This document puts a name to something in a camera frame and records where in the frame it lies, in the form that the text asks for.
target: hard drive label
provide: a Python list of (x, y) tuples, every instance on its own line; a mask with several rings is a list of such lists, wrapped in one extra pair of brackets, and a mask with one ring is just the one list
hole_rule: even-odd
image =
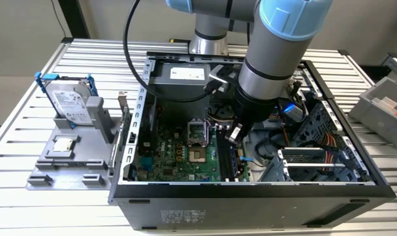
[(81, 95), (77, 92), (61, 90), (54, 90), (53, 95), (58, 103), (58, 110), (66, 119), (78, 125), (92, 125)]

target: orange wire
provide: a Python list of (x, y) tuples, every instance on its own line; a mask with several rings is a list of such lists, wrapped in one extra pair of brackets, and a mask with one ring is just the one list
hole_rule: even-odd
[(282, 135), (283, 135), (283, 140), (285, 140), (285, 146), (289, 147), (289, 139), (287, 139), (287, 134), (285, 133), (285, 129), (283, 129), (283, 124), (281, 124), (282, 127)]

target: green circuit board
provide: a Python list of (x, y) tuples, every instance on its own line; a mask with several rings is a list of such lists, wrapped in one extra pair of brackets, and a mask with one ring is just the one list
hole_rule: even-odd
[[(156, 148), (152, 156), (152, 169), (140, 166), (138, 181), (222, 181), (217, 156), (217, 140), (214, 129), (209, 132), (206, 147), (186, 146), (186, 132), (182, 128), (158, 128)], [(246, 165), (240, 181), (249, 181)]]

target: small chip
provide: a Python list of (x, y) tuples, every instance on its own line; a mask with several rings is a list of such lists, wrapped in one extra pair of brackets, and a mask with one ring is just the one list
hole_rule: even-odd
[(170, 176), (173, 174), (173, 169), (164, 169), (164, 175)]
[(72, 144), (72, 138), (58, 138), (53, 146), (53, 151), (70, 151)]

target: wire bundle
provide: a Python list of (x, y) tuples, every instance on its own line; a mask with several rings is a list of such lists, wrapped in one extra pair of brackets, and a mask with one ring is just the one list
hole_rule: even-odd
[[(322, 145), (331, 146), (334, 148), (337, 147), (335, 139), (329, 133), (325, 133)], [(334, 155), (331, 153), (329, 153), (327, 151), (325, 151), (325, 164), (331, 163), (333, 157), (334, 157)]]

